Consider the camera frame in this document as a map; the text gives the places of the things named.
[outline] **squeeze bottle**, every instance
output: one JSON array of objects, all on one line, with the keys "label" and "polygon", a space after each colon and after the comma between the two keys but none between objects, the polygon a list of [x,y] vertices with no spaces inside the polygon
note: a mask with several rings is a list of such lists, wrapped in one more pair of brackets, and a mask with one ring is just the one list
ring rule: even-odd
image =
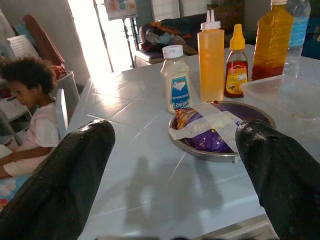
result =
[{"label": "squeeze bottle", "polygon": [[162,49],[165,58],[161,74],[164,77],[166,110],[175,114],[175,109],[187,108],[192,105],[189,66],[183,59],[182,45],[165,46]]},{"label": "squeeze bottle", "polygon": [[200,99],[214,102],[224,99],[224,41],[225,31],[215,21],[214,11],[207,11],[206,22],[198,33]]},{"label": "squeeze bottle", "polygon": [[226,61],[224,96],[242,98],[244,93],[240,86],[248,82],[248,59],[245,54],[246,41],[242,34],[242,25],[234,25],[230,42],[230,55]]}]

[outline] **orange juice bottle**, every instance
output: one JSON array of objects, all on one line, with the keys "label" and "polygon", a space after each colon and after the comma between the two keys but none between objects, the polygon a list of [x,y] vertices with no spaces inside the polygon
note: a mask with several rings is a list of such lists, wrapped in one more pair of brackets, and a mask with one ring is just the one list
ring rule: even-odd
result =
[{"label": "orange juice bottle", "polygon": [[252,80],[283,73],[294,22],[286,4],[287,0],[271,0],[271,11],[258,21]]}]

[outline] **pink shirt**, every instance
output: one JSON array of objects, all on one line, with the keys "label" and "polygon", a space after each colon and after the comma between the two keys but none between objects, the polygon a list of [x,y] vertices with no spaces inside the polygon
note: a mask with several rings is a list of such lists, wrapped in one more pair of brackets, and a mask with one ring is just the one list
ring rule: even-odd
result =
[{"label": "pink shirt", "polygon": [[[38,147],[55,148],[60,141],[58,119],[54,103],[38,108],[30,121],[30,127],[25,133],[25,140],[17,151],[35,149]],[[33,170],[49,155],[22,159],[4,165],[5,171],[13,177],[31,174]]]}]

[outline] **water bottle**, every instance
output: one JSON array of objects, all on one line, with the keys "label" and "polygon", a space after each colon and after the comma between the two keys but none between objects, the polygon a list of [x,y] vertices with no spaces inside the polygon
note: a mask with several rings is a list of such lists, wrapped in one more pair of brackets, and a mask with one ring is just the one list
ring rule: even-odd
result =
[{"label": "water bottle", "polygon": [[283,74],[296,78],[311,12],[309,0],[288,0],[286,10],[294,17]]}]

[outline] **curly hair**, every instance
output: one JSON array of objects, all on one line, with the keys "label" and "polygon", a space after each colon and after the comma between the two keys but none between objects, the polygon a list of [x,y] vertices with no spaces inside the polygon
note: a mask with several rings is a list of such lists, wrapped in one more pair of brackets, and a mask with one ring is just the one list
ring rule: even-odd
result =
[{"label": "curly hair", "polygon": [[28,89],[41,85],[42,91],[49,94],[54,88],[56,77],[50,63],[34,57],[24,57],[15,61],[3,61],[0,64],[1,77],[8,82],[18,81]]}]

